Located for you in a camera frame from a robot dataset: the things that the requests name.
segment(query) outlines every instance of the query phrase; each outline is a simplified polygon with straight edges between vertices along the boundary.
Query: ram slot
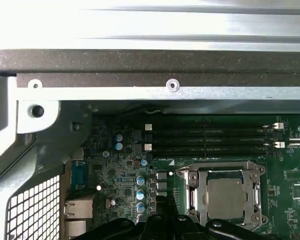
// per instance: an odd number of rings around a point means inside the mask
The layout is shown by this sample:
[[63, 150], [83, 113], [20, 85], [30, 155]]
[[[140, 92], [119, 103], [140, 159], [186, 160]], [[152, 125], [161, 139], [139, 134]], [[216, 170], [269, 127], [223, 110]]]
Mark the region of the ram slot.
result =
[[161, 157], [225, 157], [225, 156], [267, 156], [273, 154], [272, 147], [156, 147], [152, 149], [155, 158]]
[[273, 135], [272, 130], [265, 129], [236, 129], [236, 128], [171, 128], [171, 129], [159, 129], [148, 131], [147, 134], [152, 134], [152, 137], [265, 137], [266, 135]]
[[153, 138], [155, 147], [186, 147], [186, 146], [264, 146], [272, 144], [271, 139], [263, 137], [162, 137]]

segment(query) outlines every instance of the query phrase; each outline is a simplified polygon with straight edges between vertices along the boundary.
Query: metal panel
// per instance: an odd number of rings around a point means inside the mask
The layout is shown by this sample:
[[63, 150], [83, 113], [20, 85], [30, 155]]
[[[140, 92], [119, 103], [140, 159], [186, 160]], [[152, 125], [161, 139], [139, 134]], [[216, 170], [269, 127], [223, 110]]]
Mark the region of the metal panel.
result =
[[40, 80], [45, 88], [164, 87], [177, 79], [187, 87], [300, 87], [300, 74], [282, 73], [20, 73], [18, 88]]
[[300, 52], [0, 50], [4, 73], [300, 73]]
[[300, 52], [300, 0], [110, 0], [53, 7], [21, 1], [0, 4], [1, 11], [13, 21], [0, 22], [0, 49]]
[[41, 91], [20, 87], [17, 99], [54, 100], [300, 100], [300, 86], [236, 87], [44, 87]]
[[60, 216], [59, 176], [11, 198], [8, 204], [7, 240], [58, 240]]
[[7, 239], [6, 220], [9, 200], [35, 173], [36, 159], [36, 150], [32, 148], [0, 178], [0, 240]]

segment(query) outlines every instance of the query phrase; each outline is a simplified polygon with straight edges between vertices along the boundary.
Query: black plastic part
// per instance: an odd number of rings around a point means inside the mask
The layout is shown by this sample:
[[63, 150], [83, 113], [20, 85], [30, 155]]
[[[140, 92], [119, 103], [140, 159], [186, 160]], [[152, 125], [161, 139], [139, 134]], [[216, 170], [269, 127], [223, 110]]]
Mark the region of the black plastic part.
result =
[[167, 219], [163, 215], [149, 216], [139, 240], [167, 240], [167, 229]]
[[207, 234], [223, 240], [267, 240], [268, 238], [221, 219], [213, 219], [205, 225]]
[[95, 229], [88, 231], [74, 240], [109, 240], [120, 236], [121, 239], [134, 230], [135, 223], [126, 218], [117, 218]]

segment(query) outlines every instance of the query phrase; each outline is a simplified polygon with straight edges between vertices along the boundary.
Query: mesh grille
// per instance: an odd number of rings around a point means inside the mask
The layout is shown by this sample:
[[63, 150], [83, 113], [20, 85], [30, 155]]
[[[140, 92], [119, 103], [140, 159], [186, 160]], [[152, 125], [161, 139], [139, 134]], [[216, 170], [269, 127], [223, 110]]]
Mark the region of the mesh grille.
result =
[[59, 240], [59, 176], [11, 198], [7, 240]]

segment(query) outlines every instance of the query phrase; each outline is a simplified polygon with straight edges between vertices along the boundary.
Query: circuit components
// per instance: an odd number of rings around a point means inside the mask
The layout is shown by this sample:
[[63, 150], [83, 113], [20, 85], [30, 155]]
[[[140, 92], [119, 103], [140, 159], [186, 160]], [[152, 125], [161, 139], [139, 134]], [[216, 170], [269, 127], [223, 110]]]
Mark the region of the circuit components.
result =
[[186, 210], [205, 225], [223, 219], [248, 230], [268, 222], [262, 215], [260, 175], [265, 167], [250, 161], [192, 163], [177, 175], [185, 184]]

